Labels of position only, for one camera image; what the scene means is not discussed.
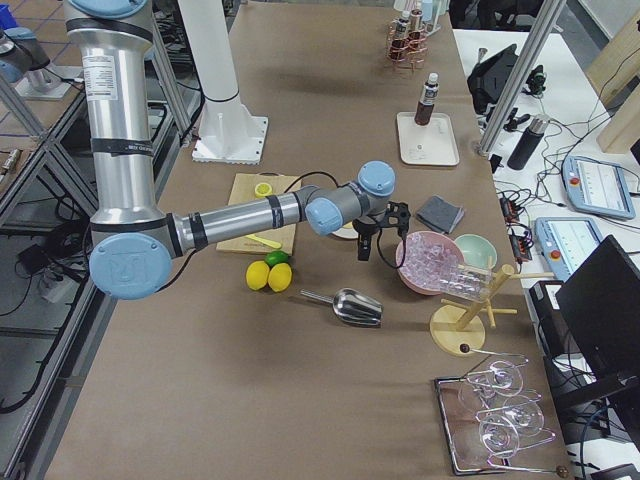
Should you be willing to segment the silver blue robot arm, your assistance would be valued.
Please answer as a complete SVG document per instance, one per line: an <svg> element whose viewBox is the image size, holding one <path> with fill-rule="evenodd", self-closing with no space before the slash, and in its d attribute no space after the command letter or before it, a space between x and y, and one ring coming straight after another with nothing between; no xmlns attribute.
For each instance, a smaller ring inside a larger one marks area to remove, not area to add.
<svg viewBox="0 0 640 480"><path fill-rule="evenodd" d="M307 222L320 235L352 224L358 256L384 228L409 229L404 203L391 196L396 176L371 161L334 189L292 192L179 216L156 203L153 144L147 118L144 59L154 50L147 1L68 1L69 37L82 54L99 207L90 221L94 284L117 299L147 297L169 284L172 262L189 251L265 230Z"/></svg>

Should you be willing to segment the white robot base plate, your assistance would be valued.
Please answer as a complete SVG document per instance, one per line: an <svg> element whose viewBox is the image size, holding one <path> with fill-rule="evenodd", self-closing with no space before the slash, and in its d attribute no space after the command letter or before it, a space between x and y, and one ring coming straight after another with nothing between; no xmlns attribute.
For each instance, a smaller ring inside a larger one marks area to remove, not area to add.
<svg viewBox="0 0 640 480"><path fill-rule="evenodd" d="M269 119L252 116L238 98L218 103L207 100L192 157L196 162L257 165Z"/></svg>

